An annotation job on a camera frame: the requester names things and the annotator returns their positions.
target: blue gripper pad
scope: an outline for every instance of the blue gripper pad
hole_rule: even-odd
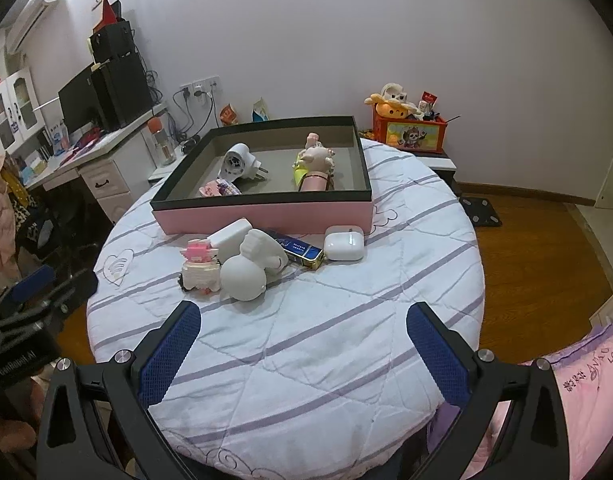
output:
[[[145,409],[164,398],[200,333],[201,324],[199,307],[191,301],[182,301],[164,324],[149,332],[136,348],[136,362],[143,363],[139,368],[138,400]],[[142,359],[139,353],[144,350],[150,352]]]
[[[407,313],[407,332],[411,342],[438,385],[444,400],[464,409],[471,397],[469,373],[419,305],[411,305]]]
[[[11,287],[11,299],[15,303],[24,303],[56,279],[55,271],[48,265],[41,266],[23,280]]]

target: floor baseboard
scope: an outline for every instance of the floor baseboard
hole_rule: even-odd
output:
[[[541,189],[529,189],[526,187],[496,186],[495,184],[473,184],[472,182],[458,182],[459,187],[464,193],[478,193],[489,195],[510,195],[521,198],[537,198],[539,200],[549,200],[550,202],[565,202],[570,204],[594,205],[592,198],[581,196],[565,195],[563,193],[553,193],[542,191]]]

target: door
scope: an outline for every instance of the door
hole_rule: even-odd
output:
[[[20,124],[13,113],[7,85],[3,81],[0,83],[0,155],[4,152],[13,153],[22,142]]]
[[[29,69],[24,68],[8,76],[6,85],[9,89],[15,120],[20,125],[22,139],[27,140],[44,126],[42,113],[39,110],[33,111],[39,105],[30,79]]]

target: black computer tower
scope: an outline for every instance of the black computer tower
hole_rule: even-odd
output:
[[[109,59],[91,72],[91,81],[102,110],[107,111],[103,115],[117,118],[116,127],[105,124],[109,131],[126,126],[153,107],[151,90],[135,52]]]

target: air conditioner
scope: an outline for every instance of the air conditioner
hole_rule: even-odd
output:
[[[22,9],[13,27],[6,37],[6,50],[8,54],[19,51],[22,43],[30,31],[46,13],[58,4],[59,0],[29,0]]]

